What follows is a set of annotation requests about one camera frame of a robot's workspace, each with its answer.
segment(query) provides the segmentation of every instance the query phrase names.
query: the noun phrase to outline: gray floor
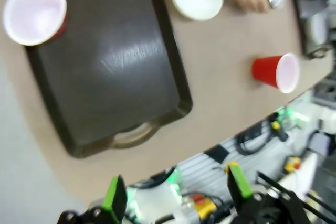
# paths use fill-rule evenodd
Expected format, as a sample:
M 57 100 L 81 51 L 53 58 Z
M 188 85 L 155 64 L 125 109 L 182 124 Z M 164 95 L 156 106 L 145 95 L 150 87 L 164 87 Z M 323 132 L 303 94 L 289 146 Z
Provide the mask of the gray floor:
M 33 139 L 0 57 L 1 223 L 57 223 L 65 209 L 84 205 L 67 195 Z

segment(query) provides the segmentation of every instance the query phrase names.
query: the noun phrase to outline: beige tabletop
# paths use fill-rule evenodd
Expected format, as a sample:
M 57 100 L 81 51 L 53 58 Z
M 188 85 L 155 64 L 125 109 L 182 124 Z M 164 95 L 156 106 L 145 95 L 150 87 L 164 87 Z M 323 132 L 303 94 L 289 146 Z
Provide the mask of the beige tabletop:
M 166 0 L 194 106 L 191 113 L 128 150 L 108 150 L 74 159 L 63 148 L 49 119 L 22 46 L 0 32 L 0 48 L 11 82 L 48 164 L 72 195 L 91 202 L 104 195 L 112 176 L 133 183 L 235 135 L 304 92 L 332 68 L 332 56 L 301 57 L 293 4 L 267 15 L 243 14 L 231 0 L 212 20 L 192 22 Z M 297 89 L 281 94 L 250 75 L 255 55 L 294 52 L 301 58 Z

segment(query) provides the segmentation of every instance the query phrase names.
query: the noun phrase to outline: red cup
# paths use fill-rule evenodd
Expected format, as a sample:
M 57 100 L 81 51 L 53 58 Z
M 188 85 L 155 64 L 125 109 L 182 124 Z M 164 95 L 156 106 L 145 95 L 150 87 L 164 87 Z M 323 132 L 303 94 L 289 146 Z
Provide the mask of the red cup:
M 35 46 L 64 31 L 66 13 L 67 0 L 7 0 L 3 22 L 13 41 Z
M 299 82 L 298 57 L 288 53 L 256 59 L 252 65 L 252 75 L 255 80 L 273 86 L 282 93 L 290 93 Z

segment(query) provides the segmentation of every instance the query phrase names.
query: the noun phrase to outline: yellow component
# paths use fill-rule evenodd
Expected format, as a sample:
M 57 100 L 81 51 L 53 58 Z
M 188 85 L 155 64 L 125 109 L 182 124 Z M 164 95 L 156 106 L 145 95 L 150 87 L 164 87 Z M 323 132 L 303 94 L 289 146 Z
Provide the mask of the yellow component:
M 272 128 L 274 129 L 274 130 L 278 130 L 278 129 L 280 129 L 280 123 L 278 122 L 278 121 L 274 121 L 274 122 L 272 122 L 271 123 L 271 125 L 272 125 Z
M 285 171 L 291 173 L 294 172 L 295 169 L 295 165 L 300 164 L 301 159 L 299 157 L 289 157 L 286 161 L 285 164 Z
M 228 173 L 229 173 L 229 165 L 238 165 L 238 163 L 236 161 L 232 161 L 228 165 L 226 165 L 225 166 L 225 173 L 226 173 L 226 175 L 228 175 Z
M 205 198 L 204 203 L 201 205 L 198 205 L 196 202 L 194 207 L 201 219 L 208 216 L 211 212 L 217 210 L 216 205 L 209 198 Z

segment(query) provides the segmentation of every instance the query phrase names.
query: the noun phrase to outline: dark baking tray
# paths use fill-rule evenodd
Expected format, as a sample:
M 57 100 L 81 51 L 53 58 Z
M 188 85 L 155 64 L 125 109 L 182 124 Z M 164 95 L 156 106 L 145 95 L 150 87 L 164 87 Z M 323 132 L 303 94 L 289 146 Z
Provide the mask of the dark baking tray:
M 140 144 L 190 112 L 192 99 L 164 0 L 67 3 L 65 32 L 26 51 L 70 155 Z M 143 123 L 144 132 L 131 131 Z

